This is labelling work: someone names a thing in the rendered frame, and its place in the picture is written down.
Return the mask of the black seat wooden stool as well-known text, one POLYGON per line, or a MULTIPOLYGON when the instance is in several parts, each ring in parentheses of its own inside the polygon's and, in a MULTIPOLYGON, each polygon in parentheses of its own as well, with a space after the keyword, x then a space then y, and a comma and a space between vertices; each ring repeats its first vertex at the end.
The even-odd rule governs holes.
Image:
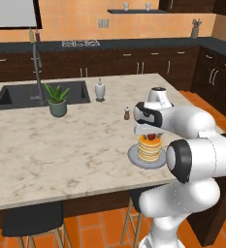
POLYGON ((141 232, 141 227, 142 227, 142 221, 144 219, 144 214, 140 210, 139 198, 140 198, 141 193, 143 193, 144 191, 150 190, 150 189, 153 189, 153 186, 132 189, 128 191, 130 198, 129 198, 128 208, 126 212, 126 217, 124 220, 124 226, 122 230, 122 236, 120 239, 120 243, 123 243, 124 241, 124 237, 128 230, 128 224, 131 224, 133 234, 134 234, 133 248, 139 247, 140 232, 141 232))
POLYGON ((34 204, 6 211, 2 227, 4 237, 16 237, 19 248, 36 248, 34 237, 54 233, 59 248, 72 248, 64 223, 63 201, 34 204))

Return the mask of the dark wood island base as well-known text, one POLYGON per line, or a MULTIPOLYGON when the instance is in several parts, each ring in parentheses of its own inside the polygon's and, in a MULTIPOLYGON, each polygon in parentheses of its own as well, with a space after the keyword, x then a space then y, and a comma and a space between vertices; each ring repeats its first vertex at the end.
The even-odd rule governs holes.
MULTIPOLYGON (((212 245, 226 219, 226 176, 216 178, 220 188, 220 199, 212 208, 191 214, 188 222, 203 247, 212 245)), ((64 216, 74 217, 81 214, 95 213, 126 207, 129 195, 126 191, 66 200, 64 216)))

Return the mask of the short dark wood cupboard run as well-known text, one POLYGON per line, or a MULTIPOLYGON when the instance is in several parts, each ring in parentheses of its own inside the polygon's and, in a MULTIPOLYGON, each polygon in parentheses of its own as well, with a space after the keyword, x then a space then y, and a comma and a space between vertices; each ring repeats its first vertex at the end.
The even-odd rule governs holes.
POLYGON ((191 91, 226 116, 226 56, 200 47, 191 91))

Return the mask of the white soap dispenser bottle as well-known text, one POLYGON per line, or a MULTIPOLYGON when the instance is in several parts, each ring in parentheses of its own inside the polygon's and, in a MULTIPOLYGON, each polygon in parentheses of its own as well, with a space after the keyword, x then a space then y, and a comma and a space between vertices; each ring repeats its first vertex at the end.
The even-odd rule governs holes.
POLYGON ((103 100, 104 96, 105 96, 105 92, 106 92, 106 86, 105 84, 102 82, 102 80, 99 80, 96 84, 95 84, 95 94, 96 94, 96 98, 98 100, 103 100))

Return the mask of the white window with dark frame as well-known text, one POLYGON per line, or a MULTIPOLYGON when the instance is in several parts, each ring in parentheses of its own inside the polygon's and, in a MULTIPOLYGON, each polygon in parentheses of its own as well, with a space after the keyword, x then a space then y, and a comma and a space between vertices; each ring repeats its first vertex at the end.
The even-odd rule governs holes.
POLYGON ((42 28, 39 0, 0 0, 0 29, 42 28))

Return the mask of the dark wall shelf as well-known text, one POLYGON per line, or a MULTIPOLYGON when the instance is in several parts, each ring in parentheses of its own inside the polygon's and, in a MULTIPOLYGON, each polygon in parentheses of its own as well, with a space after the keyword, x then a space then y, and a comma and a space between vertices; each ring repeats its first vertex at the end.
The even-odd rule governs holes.
POLYGON ((132 15, 132 14, 166 14, 167 12, 162 10, 108 10, 113 15, 132 15))

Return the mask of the long dark wood cupboard run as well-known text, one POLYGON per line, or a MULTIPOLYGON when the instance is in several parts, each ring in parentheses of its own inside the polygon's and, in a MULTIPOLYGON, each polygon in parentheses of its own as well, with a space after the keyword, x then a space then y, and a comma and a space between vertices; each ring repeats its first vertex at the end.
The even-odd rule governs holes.
MULTIPOLYGON (((43 51, 40 79, 158 74, 177 90, 189 90, 196 46, 43 51)), ((0 82, 36 79, 31 52, 0 53, 0 82)))

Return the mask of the stack of pancakes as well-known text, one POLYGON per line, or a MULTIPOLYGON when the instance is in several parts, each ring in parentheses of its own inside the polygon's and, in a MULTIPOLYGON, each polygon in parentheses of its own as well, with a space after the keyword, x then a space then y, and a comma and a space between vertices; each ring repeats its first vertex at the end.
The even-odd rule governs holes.
POLYGON ((138 157, 146 162, 155 162, 158 160, 162 148, 162 140, 156 137, 149 140, 147 135, 139 136, 138 157))

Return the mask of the grey round plate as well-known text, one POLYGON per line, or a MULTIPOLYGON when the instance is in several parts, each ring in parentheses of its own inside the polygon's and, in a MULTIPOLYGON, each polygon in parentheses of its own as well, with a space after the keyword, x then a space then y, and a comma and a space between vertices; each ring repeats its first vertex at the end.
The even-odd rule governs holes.
POLYGON ((156 170, 163 167, 166 164, 166 152, 164 149, 161 149, 161 154, 157 161, 155 162, 146 162, 138 157, 138 145, 132 145, 128 150, 128 158, 132 164, 137 167, 145 170, 156 170))

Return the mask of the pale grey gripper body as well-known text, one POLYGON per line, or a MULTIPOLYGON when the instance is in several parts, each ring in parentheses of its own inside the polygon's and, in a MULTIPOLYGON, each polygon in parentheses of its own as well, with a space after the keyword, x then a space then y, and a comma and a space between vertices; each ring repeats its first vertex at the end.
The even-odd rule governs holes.
POLYGON ((165 130, 151 125, 137 123, 134 126, 134 132, 137 136, 150 134, 159 135, 165 133, 165 130))

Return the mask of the dark kitchen sink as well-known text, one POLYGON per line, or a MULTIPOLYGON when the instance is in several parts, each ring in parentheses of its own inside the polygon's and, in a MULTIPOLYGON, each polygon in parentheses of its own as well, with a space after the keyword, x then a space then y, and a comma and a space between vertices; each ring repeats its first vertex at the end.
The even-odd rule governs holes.
MULTIPOLYGON (((52 88, 61 87, 61 91, 69 88, 66 102, 68 105, 90 102, 84 80, 58 81, 48 84, 52 88)), ((4 85, 0 90, 0 110, 37 108, 40 104, 39 90, 36 83, 4 85)))

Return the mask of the grey tall tap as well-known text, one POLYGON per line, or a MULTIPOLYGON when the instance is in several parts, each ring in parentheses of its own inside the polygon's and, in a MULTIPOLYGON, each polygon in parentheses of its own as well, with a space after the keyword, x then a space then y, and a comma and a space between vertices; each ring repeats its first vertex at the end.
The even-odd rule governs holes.
POLYGON ((37 86, 39 90, 40 104, 43 106, 45 104, 45 97, 44 97, 40 74, 39 74, 40 69, 43 67, 43 63, 41 60, 41 53, 40 53, 37 43, 33 44, 33 62, 34 62, 37 86))

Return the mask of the grey pot with tools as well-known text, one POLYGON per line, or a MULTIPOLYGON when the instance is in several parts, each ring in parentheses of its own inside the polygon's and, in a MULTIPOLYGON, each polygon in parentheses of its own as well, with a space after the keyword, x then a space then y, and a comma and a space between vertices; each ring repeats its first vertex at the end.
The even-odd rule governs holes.
POLYGON ((202 24, 202 21, 200 19, 196 20, 194 19, 192 21, 192 31, 191 31, 191 38, 192 39, 197 39, 198 38, 198 34, 199 34, 199 28, 200 28, 200 25, 202 24))

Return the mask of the hob with grey grates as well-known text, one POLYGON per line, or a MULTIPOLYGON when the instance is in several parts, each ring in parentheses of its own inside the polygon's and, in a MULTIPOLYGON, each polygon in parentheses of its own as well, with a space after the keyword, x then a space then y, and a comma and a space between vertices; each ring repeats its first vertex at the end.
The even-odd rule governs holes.
POLYGON ((99 47, 98 40, 69 40, 61 42, 63 47, 99 47))

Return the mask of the green plant in grey pot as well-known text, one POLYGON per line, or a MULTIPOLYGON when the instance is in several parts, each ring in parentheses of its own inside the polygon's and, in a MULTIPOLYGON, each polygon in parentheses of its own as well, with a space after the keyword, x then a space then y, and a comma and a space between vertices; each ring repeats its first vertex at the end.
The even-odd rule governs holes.
POLYGON ((54 117, 63 117, 67 113, 67 94, 69 88, 64 91, 60 86, 53 88, 45 83, 45 88, 49 94, 48 105, 49 111, 54 117))

